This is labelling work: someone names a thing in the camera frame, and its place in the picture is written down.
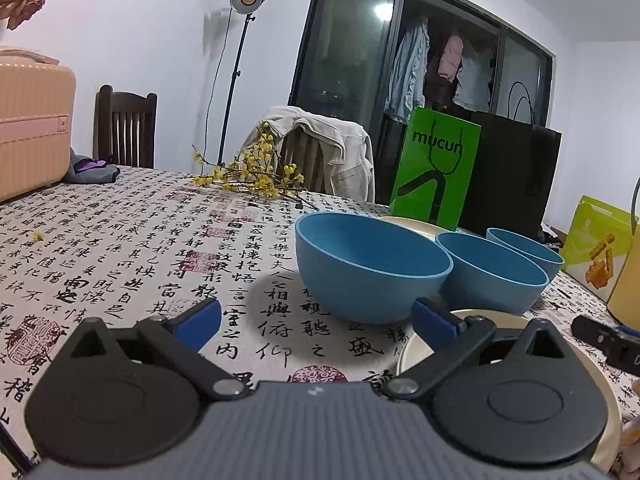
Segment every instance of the bowl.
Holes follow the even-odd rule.
[[[318,212],[296,221],[296,256],[309,292],[334,316],[385,324],[437,295],[453,269],[429,239],[377,218]]]
[[[425,236],[432,242],[436,239],[436,235],[438,233],[446,233],[449,231],[444,227],[427,224],[427,222],[420,222],[419,220],[413,220],[412,218],[403,218],[401,216],[381,216],[378,219],[411,229],[414,233]]]
[[[453,258],[440,294],[450,310],[484,308],[520,316],[549,283],[542,268],[504,245],[464,233],[440,233],[436,243]]]
[[[489,227],[486,230],[486,239],[518,251],[538,264],[546,272],[550,282],[555,278],[560,267],[564,265],[564,258],[560,254],[526,236],[497,227]]]
[[[523,317],[510,316],[503,312],[491,310],[457,310],[452,312],[452,314],[455,314],[460,319],[465,319],[466,316],[471,316],[473,314],[484,316],[493,321],[498,328],[523,329],[529,322],[528,319],[524,319]],[[607,411],[609,412],[607,425],[605,426],[604,433],[602,433],[602,436],[600,437],[598,447],[591,457],[591,463],[598,466],[603,471],[608,471],[618,454],[620,435],[622,434],[620,406],[618,405],[618,400],[613,393],[613,388],[609,379],[607,379],[601,368],[594,363],[583,350],[578,348],[569,339],[567,339],[567,341],[569,346],[578,356],[578,359],[580,359],[580,362],[588,371],[593,381],[597,384],[607,403]],[[420,361],[426,359],[431,354],[433,354],[431,347],[420,339],[417,334],[412,335],[400,354],[398,364],[396,365],[396,375],[399,375],[409,368],[417,365]]]

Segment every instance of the suitcase handle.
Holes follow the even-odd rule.
[[[24,48],[15,47],[0,47],[0,57],[27,57],[33,59],[38,63],[44,63],[48,65],[57,65],[59,60],[52,57],[44,56],[44,54],[38,54],[33,50],[26,50]]]

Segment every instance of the blue gripper pad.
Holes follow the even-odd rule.
[[[451,345],[466,326],[462,319],[441,311],[423,298],[416,300],[411,307],[411,324],[415,333],[434,352]]]
[[[191,350],[200,350],[220,329],[222,307],[216,298],[208,298],[172,319],[174,337]]]
[[[635,337],[636,339],[640,339],[640,332],[637,332],[636,330],[633,330],[632,328],[629,328],[628,326],[620,325],[618,327],[618,330],[620,332],[622,332],[623,334],[630,335],[631,337]]]

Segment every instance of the power cord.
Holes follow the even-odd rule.
[[[229,9],[229,19],[226,21],[225,41],[222,44],[222,52],[220,52],[220,59],[218,60],[218,68],[216,69],[216,75],[213,78],[213,85],[211,86],[211,96],[209,97],[209,105],[207,106],[207,117],[204,122],[204,150],[202,157],[207,155],[207,140],[209,135],[209,111],[211,110],[211,103],[213,102],[213,91],[216,88],[216,81],[218,79],[218,72],[220,71],[220,65],[222,64],[222,57],[225,55],[226,40],[229,37],[229,27],[231,26],[231,14],[233,9]],[[204,173],[204,166],[200,168],[200,174]]]

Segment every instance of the blue bowl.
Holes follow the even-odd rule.
[[[453,258],[441,295],[450,310],[484,308],[521,316],[548,285],[544,270],[513,249],[463,233],[440,233]]]
[[[451,257],[409,229],[376,218],[319,212],[296,221],[300,276],[335,316],[360,323],[406,319],[414,301],[437,295]]]
[[[489,227],[486,230],[486,239],[518,251],[538,264],[546,272],[550,282],[555,278],[560,267],[564,265],[564,258],[560,254],[526,236],[497,227]]]

